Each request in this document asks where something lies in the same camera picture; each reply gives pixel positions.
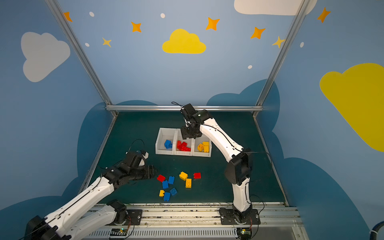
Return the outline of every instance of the yellow star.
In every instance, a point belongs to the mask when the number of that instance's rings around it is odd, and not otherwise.
[[[70,12],[66,12],[66,13],[64,13],[64,16],[65,16],[65,18],[66,18],[68,21],[72,22],[72,19],[70,18]]]
[[[112,41],[112,40],[107,41],[107,40],[105,40],[104,38],[103,38],[103,40],[104,40],[103,45],[108,45],[109,47],[111,47],[111,46],[109,45],[109,42]]]
[[[317,18],[318,20],[321,20],[321,22],[323,23],[324,22],[324,19],[328,16],[328,14],[330,14],[331,11],[327,11],[325,8],[323,10],[323,12],[321,13],[321,15]]]
[[[212,20],[210,18],[208,18],[208,26],[207,26],[207,29],[213,29],[216,31],[216,24],[218,23],[219,19],[216,19],[216,20]]]
[[[278,40],[277,40],[277,42],[274,43],[274,44],[272,44],[272,46],[273,46],[273,45],[277,45],[277,46],[279,46],[279,48],[280,48],[281,43],[284,42],[284,41],[285,41],[285,39],[281,40],[281,39],[280,39],[280,36],[278,36]]]
[[[132,26],[133,26],[132,32],[134,32],[134,31],[138,31],[138,32],[141,33],[141,30],[140,30],[140,25],[141,25],[141,23],[138,23],[138,24],[133,23],[133,22],[131,22],[131,23],[132,23]]]
[[[264,30],[265,30],[265,28],[264,28],[264,29],[258,29],[258,28],[255,27],[255,32],[254,32],[253,35],[251,36],[251,39],[252,39],[252,38],[258,38],[258,39],[260,39],[260,38],[262,37],[262,33],[263,33]]]

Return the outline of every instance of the yellow lego brick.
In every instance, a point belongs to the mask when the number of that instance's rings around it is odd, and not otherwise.
[[[200,152],[204,151],[204,145],[200,143],[200,144],[197,146],[197,150],[199,150]]]
[[[181,172],[179,177],[185,181],[188,177],[188,174],[186,174],[185,172]]]
[[[192,187],[192,179],[191,178],[187,178],[185,180],[185,188],[191,188]]]

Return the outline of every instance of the green table surface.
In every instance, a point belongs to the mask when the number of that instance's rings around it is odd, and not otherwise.
[[[255,122],[249,112],[211,112],[220,127],[238,144],[252,151],[265,151]],[[131,143],[142,139],[144,149],[149,153],[148,164],[157,169],[156,177],[161,174],[168,179],[175,177],[173,187],[177,194],[170,197],[170,203],[198,202],[233,202],[232,184],[225,178],[227,165],[219,149],[212,144],[211,157],[189,157],[173,155],[156,155],[155,142],[160,127],[180,128],[184,123],[180,112],[120,112],[112,132],[104,147],[92,181],[100,176],[101,168],[110,167],[123,160]],[[141,141],[136,141],[131,151],[143,149]],[[260,197],[264,202],[284,202],[283,193],[271,169],[271,164],[265,153],[253,153],[253,170],[249,183],[249,193]],[[185,188],[185,181],[179,178],[180,172],[192,178],[192,188]],[[200,172],[201,179],[193,179],[193,173]],[[159,192],[162,184],[156,178],[139,180],[126,184],[100,203],[117,199],[122,203],[164,203]],[[251,201],[259,202],[256,196],[250,196]]]

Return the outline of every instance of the blue wall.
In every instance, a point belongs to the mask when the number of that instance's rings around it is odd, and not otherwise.
[[[0,232],[17,239],[29,219],[77,194],[112,116],[44,0],[1,1],[0,32],[0,222],[15,223]],[[26,32],[49,33],[70,48],[38,82],[23,72]]]
[[[70,13],[70,25],[114,104],[141,100],[205,105],[217,94],[240,94],[268,77],[279,51],[273,44],[278,36],[285,38],[293,20],[289,14],[242,14],[234,0],[59,3]],[[220,19],[216,31],[206,30],[208,18]],[[141,32],[133,32],[131,22],[141,23]],[[251,39],[255,27],[265,28],[260,39]],[[197,34],[206,50],[201,54],[164,52],[163,43],[179,28]],[[111,47],[103,45],[103,38],[111,40]]]
[[[317,18],[324,7],[331,13],[322,23]],[[383,1],[318,0],[257,117],[288,201],[298,207],[311,240],[368,239],[369,228],[384,220],[384,152],[363,141],[319,85],[331,71],[384,66],[383,10]],[[362,79],[361,86],[368,81],[384,76]]]

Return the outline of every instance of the blue block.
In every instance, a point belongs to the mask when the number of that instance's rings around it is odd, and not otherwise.
[[[175,181],[175,177],[169,176],[168,183],[173,184],[174,181]]]
[[[172,196],[174,196],[177,193],[176,188],[172,188],[170,190],[170,193],[172,194]]]
[[[169,198],[170,198],[170,193],[169,192],[165,192],[164,193],[164,201],[169,201]]]
[[[169,140],[167,140],[167,141],[164,143],[164,147],[165,147],[166,149],[170,149],[170,148],[172,148],[172,142],[169,141]]]
[[[163,189],[169,188],[167,180],[164,180],[162,183],[163,183]]]

